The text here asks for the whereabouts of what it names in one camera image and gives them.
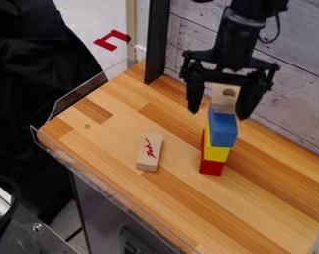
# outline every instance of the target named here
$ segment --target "wooden tabletop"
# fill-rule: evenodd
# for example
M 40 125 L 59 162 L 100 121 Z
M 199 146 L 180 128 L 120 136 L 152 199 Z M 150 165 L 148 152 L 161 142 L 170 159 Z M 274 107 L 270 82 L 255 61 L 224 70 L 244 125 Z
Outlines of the wooden tabletop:
M 319 228 L 319 156 L 247 120 L 223 175 L 200 175 L 208 98 L 192 115 L 181 83 L 164 75 L 146 86 L 143 74 L 134 65 L 48 122 L 40 140 L 200 253 L 306 253 Z M 147 132 L 164 135 L 156 173 L 135 168 Z

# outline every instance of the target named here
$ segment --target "black jacket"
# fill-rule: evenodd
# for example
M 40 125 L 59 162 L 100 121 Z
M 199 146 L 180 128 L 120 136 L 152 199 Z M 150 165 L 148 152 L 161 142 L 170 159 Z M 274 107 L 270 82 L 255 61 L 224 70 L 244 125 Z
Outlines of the black jacket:
M 29 126 L 41 126 L 58 98 L 101 71 L 52 0 L 0 0 L 1 174 L 20 175 L 38 159 Z

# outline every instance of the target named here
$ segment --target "red block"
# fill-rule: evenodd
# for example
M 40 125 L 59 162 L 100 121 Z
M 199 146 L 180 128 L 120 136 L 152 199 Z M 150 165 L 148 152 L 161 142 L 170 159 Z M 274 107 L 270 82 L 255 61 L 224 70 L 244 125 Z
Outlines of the red block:
M 204 131 L 202 136 L 202 157 L 199 167 L 200 174 L 221 176 L 223 172 L 223 162 L 208 161 L 204 159 Z

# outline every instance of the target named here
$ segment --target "block tower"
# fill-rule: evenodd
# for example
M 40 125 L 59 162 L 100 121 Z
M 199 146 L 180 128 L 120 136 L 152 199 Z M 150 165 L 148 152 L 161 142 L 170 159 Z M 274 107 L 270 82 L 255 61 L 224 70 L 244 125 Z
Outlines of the block tower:
M 238 136 L 235 105 L 239 91 L 238 86 L 213 85 L 202 137 L 201 174 L 222 175 L 223 166 Z

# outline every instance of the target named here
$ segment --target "wooden block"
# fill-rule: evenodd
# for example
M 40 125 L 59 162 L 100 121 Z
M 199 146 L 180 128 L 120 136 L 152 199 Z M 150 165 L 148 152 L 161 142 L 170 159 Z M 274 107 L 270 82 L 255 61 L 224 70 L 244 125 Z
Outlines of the wooden block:
M 230 148 L 214 147 L 211 145 L 209 121 L 205 124 L 204 134 L 204 158 L 208 161 L 225 162 L 227 161 Z
M 233 147 L 238 129 L 234 114 L 219 114 L 212 107 L 208 111 L 211 145 L 215 147 Z
M 204 147 L 204 132 L 202 137 L 202 148 Z M 212 175 L 212 176 L 221 176 L 223 172 L 223 162 L 215 162 L 206 160 L 204 157 L 204 149 L 202 149 L 202 157 L 201 157 L 201 164 L 199 166 L 199 173 L 205 175 Z
M 159 165 L 160 149 L 163 143 L 163 134 L 148 133 L 140 149 L 136 169 L 143 171 L 156 171 Z
M 235 105 L 240 87 L 236 85 L 213 84 L 211 105 L 217 113 L 235 114 Z

